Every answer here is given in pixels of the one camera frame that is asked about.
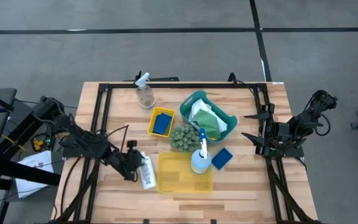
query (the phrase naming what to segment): yellow cable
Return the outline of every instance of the yellow cable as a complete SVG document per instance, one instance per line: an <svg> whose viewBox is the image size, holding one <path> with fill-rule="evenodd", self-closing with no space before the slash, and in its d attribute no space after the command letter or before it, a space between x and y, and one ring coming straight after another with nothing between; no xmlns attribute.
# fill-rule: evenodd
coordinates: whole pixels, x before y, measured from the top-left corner
<svg viewBox="0 0 358 224"><path fill-rule="evenodd" d="M8 141L10 141L12 144L15 143L12 139L10 139L10 137L6 136L5 134L1 134L1 136L4 137L4 138L6 138L6 139L7 139ZM17 146L19 146L19 148L21 148L23 151L28 152L28 150L26 150L23 146L21 146L21 145L19 145L19 144L18 144Z"/></svg>

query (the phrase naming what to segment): yellow container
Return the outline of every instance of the yellow container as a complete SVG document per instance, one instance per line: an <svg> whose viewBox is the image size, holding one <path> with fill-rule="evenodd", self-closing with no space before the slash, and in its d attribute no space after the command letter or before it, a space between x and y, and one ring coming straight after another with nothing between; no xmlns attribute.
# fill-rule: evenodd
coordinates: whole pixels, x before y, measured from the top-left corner
<svg viewBox="0 0 358 224"><path fill-rule="evenodd" d="M165 134L156 134L156 133L153 133L154 123L155 123L155 117L157 117L157 115L160 115L160 114L162 114L162 113L165 113L165 114L167 114L167 115L169 115L169 116L172 117L171 123L169 124L169 127L167 128L167 131L165 132ZM149 134L154 134L154 135L156 135L156 136L169 137L169 134L170 134L171 128L172 128L172 123L173 123L173 117L174 117L174 116L175 116L175 111L174 111L174 110L155 107L155 108L153 109L152 119L150 120L149 129L147 130L147 133L149 133Z"/></svg>
<svg viewBox="0 0 358 224"><path fill-rule="evenodd" d="M192 171L192 152L161 152L158 155L157 190L161 193L211 192L211 167L203 174Z"/></svg>

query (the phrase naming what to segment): green cloth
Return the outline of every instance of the green cloth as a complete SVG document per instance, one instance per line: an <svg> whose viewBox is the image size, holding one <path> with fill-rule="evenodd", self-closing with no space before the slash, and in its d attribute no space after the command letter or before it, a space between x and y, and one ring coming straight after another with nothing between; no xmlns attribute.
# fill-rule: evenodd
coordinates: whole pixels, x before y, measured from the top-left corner
<svg viewBox="0 0 358 224"><path fill-rule="evenodd" d="M199 110L194 116L193 122L201 128L204 128L205 135L208 138L219 139L221 137L218 121L213 115L203 110Z"/></svg>

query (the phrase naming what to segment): green basket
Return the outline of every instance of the green basket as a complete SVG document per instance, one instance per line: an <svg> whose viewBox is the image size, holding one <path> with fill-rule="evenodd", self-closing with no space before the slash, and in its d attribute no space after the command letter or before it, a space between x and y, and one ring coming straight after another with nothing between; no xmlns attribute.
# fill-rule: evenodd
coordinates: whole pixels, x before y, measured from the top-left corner
<svg viewBox="0 0 358 224"><path fill-rule="evenodd" d="M198 90L194 92L192 95L190 95L181 105L180 105L180 114L183 120L185 120L187 123L191 124L188 120L188 117L191 112L191 106L194 102L197 100L202 99L204 103L211 106L212 111L216 113L218 117L220 117L226 124L227 124L227 130L221 133L221 137L217 141L210 140L209 138L206 138L207 142L210 144L219 144L221 141L223 141L237 126L237 118L236 116L229 116L225 112L223 112L221 109L219 109L214 103L212 103L207 97L206 92L203 90Z"/></svg>

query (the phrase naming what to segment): black metal frame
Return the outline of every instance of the black metal frame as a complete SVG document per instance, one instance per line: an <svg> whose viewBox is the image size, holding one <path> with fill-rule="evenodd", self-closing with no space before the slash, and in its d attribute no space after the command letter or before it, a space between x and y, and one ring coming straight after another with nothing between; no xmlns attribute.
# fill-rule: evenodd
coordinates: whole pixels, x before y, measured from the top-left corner
<svg viewBox="0 0 358 224"><path fill-rule="evenodd" d="M262 103L261 103L261 99L259 96L260 92L262 92L262 94L263 94L264 103L265 104L270 103L266 83L238 83L236 76L233 73L230 74L228 81L229 82L232 81L232 83L175 83L175 82L173 82L173 83L149 83L149 85L151 88L249 88L254 93L255 105L256 105L258 113L260 113L262 111ZM101 106L101 98L102 98L103 93L106 92L106 94L107 94L106 102L104 104L102 122L101 122L101 130L106 132L109 106L111 103L112 90L114 88L136 88L136 85L134 85L133 83L116 83L116 84L102 83L102 84L99 84L98 96L96 99L96 105L95 105L94 115L93 115L93 119L92 119L91 131L96 130L96 123L98 121L98 115L99 115L100 106ZM264 137L264 134L266 131L266 123L264 121L259 121L259 124L260 124L260 127L259 127L260 136ZM294 221L293 210L295 211L295 213L298 216L300 216L300 220L302 222L308 222L308 221L312 222L313 220L307 217L307 215L296 204L295 200L292 198L292 196L288 192L287 181L286 181L285 172L284 172L284 166L283 166L281 158L277 159L277 169L278 169L279 177L277 176L277 174L275 173L275 171L273 169L272 159L269 157L266 157L265 159L266 159L266 165L267 165L267 172L268 172L268 176L269 176L270 189L272 192L272 202L273 202L275 218L276 218L277 223L297 223L296 221ZM95 168L97 168L97 170L98 170L99 163L95 162L93 169L95 169ZM84 163L84 166L83 166L83 174L87 174L88 169L89 169L89 162L86 162L86 163ZM91 190L90 190L89 199L88 199L88 207L86 209L86 219L85 220L88 222L90 222L91 216L92 216L98 174L96 173L94 175L95 176L93 177L94 180L93 180L93 183L91 184ZM86 180L86 177L84 177L84 178L81 177L80 186L85 186L87 181L89 181L89 179ZM278 187L279 190L284 195L285 208L286 208L288 220L282 219L282 214L281 214L281 210L280 210L276 187ZM79 208L80 207L81 206L78 206L77 209L75 210L74 221L80 221L79 220L79 217L80 217L80 209Z"/></svg>

